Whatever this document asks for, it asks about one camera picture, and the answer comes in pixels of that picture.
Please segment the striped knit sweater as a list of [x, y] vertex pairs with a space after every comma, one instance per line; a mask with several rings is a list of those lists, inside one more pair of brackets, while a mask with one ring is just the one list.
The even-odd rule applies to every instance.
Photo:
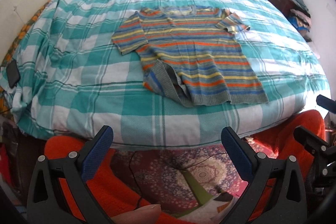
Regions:
[[138, 54], [143, 85], [186, 107], [268, 103], [237, 40], [249, 31], [218, 7], [145, 7], [114, 32], [122, 55]]

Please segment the orange patterned bedsheet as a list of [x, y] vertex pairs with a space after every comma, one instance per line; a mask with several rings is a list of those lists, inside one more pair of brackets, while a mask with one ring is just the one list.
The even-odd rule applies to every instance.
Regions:
[[[47, 1], [35, 14], [34, 16], [28, 20], [26, 22], [25, 25], [21, 25], [21, 30], [19, 32], [17, 32], [17, 36], [15, 37], [15, 39], [12, 41], [12, 43], [10, 44], [9, 49], [7, 50], [7, 53], [5, 55], [5, 57], [2, 60], [1, 63], [1, 68], [2, 67], [6, 67], [8, 65], [8, 63], [13, 59], [13, 55], [15, 53], [15, 50], [17, 49], [17, 47], [19, 46], [19, 43], [21, 42], [21, 40], [25, 37], [26, 33], [29, 31], [29, 29], [31, 28], [31, 26], [37, 21], [38, 17], [41, 16], [41, 13], [43, 12], [43, 10], [49, 5], [50, 1]], [[3, 88], [1, 88], [1, 116], [8, 118], [9, 120], [14, 120], [13, 115], [10, 112], [10, 106], [7, 103], [7, 100], [5, 98], [5, 90]]]

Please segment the patterned floral rug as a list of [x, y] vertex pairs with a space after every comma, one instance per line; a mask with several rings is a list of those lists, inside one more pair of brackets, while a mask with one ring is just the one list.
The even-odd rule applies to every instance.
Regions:
[[221, 144], [185, 150], [117, 150], [110, 168], [144, 200], [161, 204], [173, 216], [198, 204], [182, 170], [189, 171], [211, 195], [228, 192], [239, 197], [247, 186]]

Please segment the dark wooden nightstand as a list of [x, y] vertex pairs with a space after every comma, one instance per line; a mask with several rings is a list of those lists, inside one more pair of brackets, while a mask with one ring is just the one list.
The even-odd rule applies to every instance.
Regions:
[[292, 0], [268, 0], [276, 7], [284, 16], [288, 17], [291, 9], [296, 8], [296, 4]]

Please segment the teal white plaid bedspread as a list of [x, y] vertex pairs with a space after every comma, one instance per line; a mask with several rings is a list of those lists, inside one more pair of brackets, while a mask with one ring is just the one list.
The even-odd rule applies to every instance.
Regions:
[[[143, 86], [139, 56], [122, 55], [113, 33], [143, 7], [187, 5], [228, 8], [250, 25], [237, 40], [268, 104], [186, 108]], [[219, 143], [224, 127], [252, 135], [330, 96], [315, 54], [267, 0], [50, 0], [13, 58], [21, 79], [10, 88], [1, 71], [1, 88], [17, 126], [38, 139], [91, 139], [109, 125], [117, 148], [200, 147]]]

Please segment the black smartphone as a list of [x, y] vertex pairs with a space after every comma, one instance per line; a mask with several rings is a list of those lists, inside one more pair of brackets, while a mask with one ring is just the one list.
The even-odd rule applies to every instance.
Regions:
[[19, 73], [16, 60], [11, 60], [6, 67], [7, 80], [9, 87], [12, 89], [20, 81], [21, 75]]

